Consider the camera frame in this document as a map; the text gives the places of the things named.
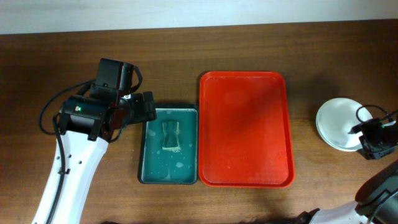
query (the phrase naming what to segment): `black cable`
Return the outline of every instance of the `black cable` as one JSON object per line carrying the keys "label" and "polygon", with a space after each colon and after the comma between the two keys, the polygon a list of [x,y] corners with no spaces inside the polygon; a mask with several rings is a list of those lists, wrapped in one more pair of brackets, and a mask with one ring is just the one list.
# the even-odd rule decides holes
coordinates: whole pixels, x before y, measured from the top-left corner
{"label": "black cable", "polygon": [[60,169],[60,172],[58,172],[60,174],[60,181],[58,183],[58,188],[57,188],[57,192],[55,193],[54,201],[52,202],[49,217],[47,218],[47,222],[46,222],[47,224],[51,224],[52,218],[54,217],[55,210],[57,209],[58,200],[60,199],[60,196],[61,196],[63,180],[65,178],[65,172],[66,172],[66,170],[65,170],[65,152],[63,150],[61,134],[60,134],[60,131],[58,129],[58,124],[57,124],[57,117],[59,115],[60,115],[60,113],[57,113],[56,115],[54,115],[54,117],[52,118],[52,123],[54,126],[55,136],[57,137],[58,147],[60,149],[61,169]]}
{"label": "black cable", "polygon": [[394,116],[396,113],[398,113],[398,110],[395,110],[395,111],[393,111],[393,112],[391,112],[390,114],[388,114],[387,116],[385,116],[385,117],[383,117],[381,120],[382,121],[384,121],[385,119],[387,119],[387,118],[392,118],[392,116]]}
{"label": "black cable", "polygon": [[119,139],[120,135],[122,135],[123,128],[119,129],[118,135],[117,135],[114,139],[110,140],[109,143],[115,142],[116,140]]}
{"label": "black cable", "polygon": [[76,87],[79,87],[79,86],[82,86],[82,85],[86,85],[86,84],[88,84],[88,83],[92,83],[93,81],[95,81],[95,79],[94,79],[94,80],[85,81],[85,82],[79,83],[79,84],[77,84],[77,85],[68,87],[68,88],[62,90],[61,92],[55,94],[53,97],[51,97],[51,99],[48,100],[48,102],[45,104],[45,106],[43,107],[42,111],[40,112],[40,116],[39,116],[39,128],[40,128],[40,130],[42,130],[42,132],[43,132],[44,134],[48,134],[48,135],[54,135],[54,134],[55,134],[55,133],[51,133],[51,132],[46,131],[46,130],[43,128],[43,126],[42,126],[42,118],[43,118],[44,111],[45,111],[45,109],[47,109],[47,107],[50,105],[50,103],[53,102],[53,100],[55,100],[58,96],[60,96],[60,95],[62,95],[62,94],[64,94],[64,93],[66,93],[66,92],[69,91],[69,90],[72,90],[72,89],[74,89],[74,88],[76,88]]}
{"label": "black cable", "polygon": [[88,82],[79,89],[76,95],[83,96],[90,88],[91,88],[91,82]]}
{"label": "black cable", "polygon": [[374,217],[376,217],[377,213],[380,211],[380,209],[387,203],[387,201],[394,197],[395,195],[398,194],[398,190],[394,191],[393,193],[391,193],[390,195],[388,195],[387,197],[385,197],[383,199],[383,201],[376,207],[376,209],[372,212],[372,215],[368,218],[368,221],[366,222],[367,224],[372,223]]}
{"label": "black cable", "polygon": [[363,106],[359,107],[359,108],[356,110],[356,113],[355,113],[356,119],[358,119],[358,121],[361,122],[361,123],[364,123],[364,121],[361,120],[361,118],[359,118],[358,112],[360,111],[360,109],[362,109],[362,108],[367,108],[367,107],[377,108],[377,109],[383,111],[383,113],[385,113],[387,117],[389,116],[388,113],[387,113],[387,111],[386,111],[385,109],[381,108],[380,106],[376,106],[376,105],[363,105]]}

